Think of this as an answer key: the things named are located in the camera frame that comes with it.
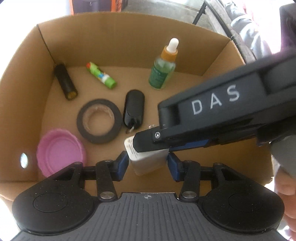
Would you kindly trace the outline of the person right hand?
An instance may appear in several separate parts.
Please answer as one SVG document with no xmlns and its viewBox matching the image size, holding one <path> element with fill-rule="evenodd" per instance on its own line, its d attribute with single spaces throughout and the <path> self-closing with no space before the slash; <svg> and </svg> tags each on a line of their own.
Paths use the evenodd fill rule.
<svg viewBox="0 0 296 241">
<path fill-rule="evenodd" d="M 290 230 L 295 233 L 295 178 L 282 167 L 275 175 L 275 189 L 285 205 L 285 220 Z"/>
</svg>

